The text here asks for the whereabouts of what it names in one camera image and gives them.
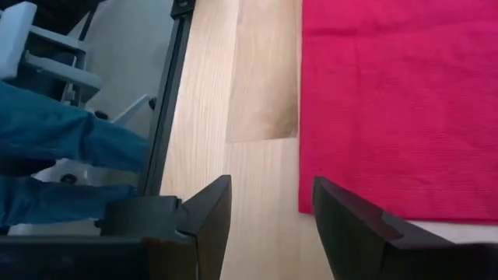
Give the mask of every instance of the metal frame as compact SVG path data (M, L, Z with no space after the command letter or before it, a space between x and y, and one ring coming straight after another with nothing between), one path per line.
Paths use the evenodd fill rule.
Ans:
M195 0L173 2L174 26L149 134L148 161L139 181L140 195L160 193L194 7Z

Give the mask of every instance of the pink fabric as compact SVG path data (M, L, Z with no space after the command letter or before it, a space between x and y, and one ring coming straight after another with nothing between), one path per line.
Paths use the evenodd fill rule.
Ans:
M498 2L305 0L300 211L326 176L407 219L498 222Z

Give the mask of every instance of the black plastic part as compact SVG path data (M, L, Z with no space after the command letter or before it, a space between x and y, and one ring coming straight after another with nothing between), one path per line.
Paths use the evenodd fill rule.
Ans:
M76 184L76 182L78 182L78 177L73 174L67 173L61 177L61 183Z
M498 278L496 244L453 244L323 177L314 213L336 279Z
M180 203L174 196L137 197L110 203L100 235L174 238Z
M99 236L0 237L2 280L148 279L140 239Z
M0 236L0 275L218 280L230 215L230 176L184 204L175 197L116 201L106 208L102 236Z
M93 113L95 115L95 117L101 119L101 120L109 120L109 115L108 114L105 114L103 111L101 110L96 110L95 113Z
M101 235L153 238L153 244L162 248L156 249L163 252L156 250L162 262L158 257L151 259L157 261L153 275L218 280L230 231L231 205L231 178L225 175L183 204L172 196L145 196L109 204Z
M182 16L192 14L194 12L195 0L175 0L171 9L171 17L179 19Z
M187 0L188 5L180 7L179 2L182 1L175 0L172 8L174 26L149 134L149 160L139 181L140 195L158 195L163 179L164 163L195 3L195 1Z

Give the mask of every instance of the red cloth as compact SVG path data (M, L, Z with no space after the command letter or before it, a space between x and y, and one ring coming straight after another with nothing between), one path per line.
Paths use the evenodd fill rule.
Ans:
M304 0L300 211L326 176L407 219L498 222L498 2Z

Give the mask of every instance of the jeans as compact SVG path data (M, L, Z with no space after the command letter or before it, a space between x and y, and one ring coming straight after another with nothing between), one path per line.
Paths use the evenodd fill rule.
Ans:
M75 107L0 82L0 154L73 159L139 173L144 138ZM0 175L0 226L100 219L106 203L135 195L133 186L44 183Z

